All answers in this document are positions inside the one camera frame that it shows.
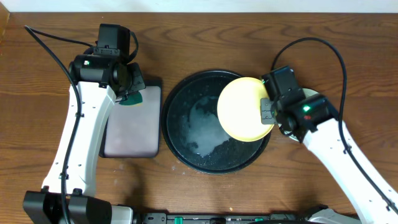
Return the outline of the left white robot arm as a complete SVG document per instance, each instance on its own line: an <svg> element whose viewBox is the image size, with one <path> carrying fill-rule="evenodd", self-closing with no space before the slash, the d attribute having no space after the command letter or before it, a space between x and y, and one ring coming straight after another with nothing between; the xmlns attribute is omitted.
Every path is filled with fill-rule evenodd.
<svg viewBox="0 0 398 224"><path fill-rule="evenodd" d="M118 57L77 55L67 119L49 173L38 192L25 193L23 209L33 223L133 223L134 210L95 197L96 167L111 110L144 89L137 63Z"/></svg>

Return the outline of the green yellow sponge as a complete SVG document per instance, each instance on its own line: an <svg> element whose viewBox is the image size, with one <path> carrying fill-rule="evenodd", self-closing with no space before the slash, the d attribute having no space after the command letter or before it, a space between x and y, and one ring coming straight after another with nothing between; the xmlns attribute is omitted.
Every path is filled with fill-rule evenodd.
<svg viewBox="0 0 398 224"><path fill-rule="evenodd" d="M142 103L142 101L142 95L139 91L137 91L122 97L122 99L119 101L119 104L123 106L133 106Z"/></svg>

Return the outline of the yellow plate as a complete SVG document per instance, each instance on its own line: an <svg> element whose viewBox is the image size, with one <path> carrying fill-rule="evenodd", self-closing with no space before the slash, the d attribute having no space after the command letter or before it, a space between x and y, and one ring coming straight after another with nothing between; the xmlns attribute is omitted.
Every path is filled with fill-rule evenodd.
<svg viewBox="0 0 398 224"><path fill-rule="evenodd" d="M227 84L219 95L217 116L221 127L242 142L257 141L268 135L273 124L262 124L261 99L268 94L257 78L241 77Z"/></svg>

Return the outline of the mint green plate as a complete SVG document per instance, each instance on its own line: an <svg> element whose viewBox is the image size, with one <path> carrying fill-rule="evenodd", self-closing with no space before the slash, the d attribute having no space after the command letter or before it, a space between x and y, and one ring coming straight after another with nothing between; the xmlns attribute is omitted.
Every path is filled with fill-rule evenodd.
<svg viewBox="0 0 398 224"><path fill-rule="evenodd" d="M317 91L310 89L310 88L303 88L303 92L304 92L306 98L318 94ZM297 141L297 142L299 141L297 139L297 137L295 135L293 135L290 131L285 131L284 129L282 129L281 124L279 124L279 131L281 132L282 135L287 136L294 141Z"/></svg>

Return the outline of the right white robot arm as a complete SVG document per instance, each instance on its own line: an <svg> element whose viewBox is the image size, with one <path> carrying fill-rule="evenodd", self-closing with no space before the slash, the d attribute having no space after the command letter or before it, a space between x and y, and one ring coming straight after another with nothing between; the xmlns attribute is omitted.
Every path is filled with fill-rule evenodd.
<svg viewBox="0 0 398 224"><path fill-rule="evenodd" d="M314 94L260 100L263 124L278 124L281 133L302 143L327 168L353 205L361 223L397 223L397 192L355 143L329 100Z"/></svg>

